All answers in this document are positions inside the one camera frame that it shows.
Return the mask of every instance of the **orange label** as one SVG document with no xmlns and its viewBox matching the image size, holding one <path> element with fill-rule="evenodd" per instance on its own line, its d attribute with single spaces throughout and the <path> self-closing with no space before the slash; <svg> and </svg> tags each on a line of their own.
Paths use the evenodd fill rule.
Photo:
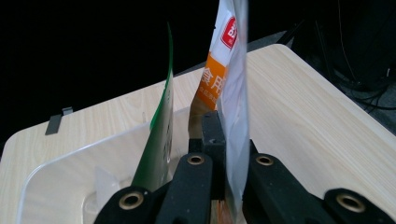
<svg viewBox="0 0 396 224">
<path fill-rule="evenodd" d="M 211 109 L 216 108 L 216 101 L 225 84 L 225 73 L 226 67 L 212 58 L 209 52 L 197 95 Z"/>
</svg>

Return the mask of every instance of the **cable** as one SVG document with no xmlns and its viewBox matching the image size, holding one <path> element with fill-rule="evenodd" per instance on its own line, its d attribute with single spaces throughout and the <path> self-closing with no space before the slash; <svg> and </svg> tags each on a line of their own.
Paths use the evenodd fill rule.
<svg viewBox="0 0 396 224">
<path fill-rule="evenodd" d="M 354 72 L 352 70 L 352 67 L 350 66 L 350 63 L 349 63 L 349 60 L 347 58 L 347 54 L 346 54 L 346 51 L 345 51 L 345 48 L 344 48 L 343 31 L 342 31 L 342 24 L 341 24 L 341 4 L 340 4 L 340 0 L 337 0 L 337 3 L 338 3 L 338 23 L 339 23 L 339 28 L 340 28 L 341 50 L 343 51 L 343 55 L 344 55 L 344 58 L 346 60 L 347 68 L 349 69 L 350 74 L 352 75 L 352 77 L 354 79 L 353 81 L 356 82 L 357 79 L 356 79 L 355 74 L 354 74 Z M 367 113 L 370 114 L 375 109 L 396 110 L 396 107 L 393 107 L 393 106 L 392 107 L 386 107 L 386 106 L 379 105 L 379 100 L 384 95 L 384 93 L 387 91 L 388 86 L 385 87 L 384 89 L 380 90 L 379 92 L 377 92 L 376 94 L 374 94 L 372 96 L 369 96 L 369 97 L 366 97 L 366 98 L 359 98 L 359 97 L 355 96 L 354 90 L 356 89 L 356 87 L 355 88 L 351 88 L 351 86 L 353 87 L 354 84 L 350 83 L 350 80 L 349 81 L 345 81 L 345 80 L 343 80 L 340 77 L 339 77 L 339 79 L 343 83 L 346 82 L 346 83 L 344 83 L 344 85 L 351 89 L 351 96 L 348 96 L 349 98 L 352 98 L 353 100 L 355 100 L 356 102 L 358 102 L 358 103 L 360 103 L 362 105 L 366 105 L 366 107 L 364 107 L 364 110 L 367 110 L 369 107 L 371 107 L 371 110 L 367 111 Z"/>
<path fill-rule="evenodd" d="M 356 77 L 355 74 L 352 71 L 352 67 L 350 66 L 349 60 L 347 59 L 347 54 L 344 48 L 344 41 L 343 41 L 343 30 L 342 30 L 342 26 L 341 26 L 341 4 L 340 4 L 340 0 L 338 0 L 338 23 L 340 24 L 340 41 L 341 41 L 341 49 L 343 51 L 344 54 L 344 58 L 346 59 L 346 64 L 347 67 L 350 71 L 350 74 L 352 75 L 353 79 L 355 79 L 356 81 Z"/>
</svg>

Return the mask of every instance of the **wooden table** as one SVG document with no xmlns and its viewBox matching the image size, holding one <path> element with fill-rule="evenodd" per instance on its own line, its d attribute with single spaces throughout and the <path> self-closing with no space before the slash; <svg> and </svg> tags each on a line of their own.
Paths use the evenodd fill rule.
<svg viewBox="0 0 396 224">
<path fill-rule="evenodd" d="M 175 111 L 189 107 L 202 69 L 175 77 Z M 311 193 L 357 191 L 396 219 L 396 137 L 282 45 L 247 55 L 250 137 Z M 15 223 L 23 185 L 40 164 L 151 120 L 164 82 L 64 116 L 6 142 L 0 162 L 0 223 Z"/>
</svg>

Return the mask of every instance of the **red logo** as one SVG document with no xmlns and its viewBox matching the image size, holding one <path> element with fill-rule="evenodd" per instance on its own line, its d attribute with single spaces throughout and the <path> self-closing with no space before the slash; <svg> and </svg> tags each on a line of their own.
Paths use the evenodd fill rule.
<svg viewBox="0 0 396 224">
<path fill-rule="evenodd" d="M 225 26 L 221 36 L 221 41 L 225 44 L 225 46 L 231 49 L 235 43 L 236 35 L 236 19 L 235 17 L 231 17 Z"/>
</svg>

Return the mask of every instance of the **green packet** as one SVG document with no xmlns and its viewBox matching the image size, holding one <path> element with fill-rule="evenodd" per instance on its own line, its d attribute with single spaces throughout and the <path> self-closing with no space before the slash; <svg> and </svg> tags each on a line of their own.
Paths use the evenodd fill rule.
<svg viewBox="0 0 396 224">
<path fill-rule="evenodd" d="M 154 191 L 167 182 L 173 132 L 173 40 L 168 24 L 169 69 L 163 95 L 150 123 L 150 134 L 132 181 Z"/>
</svg>

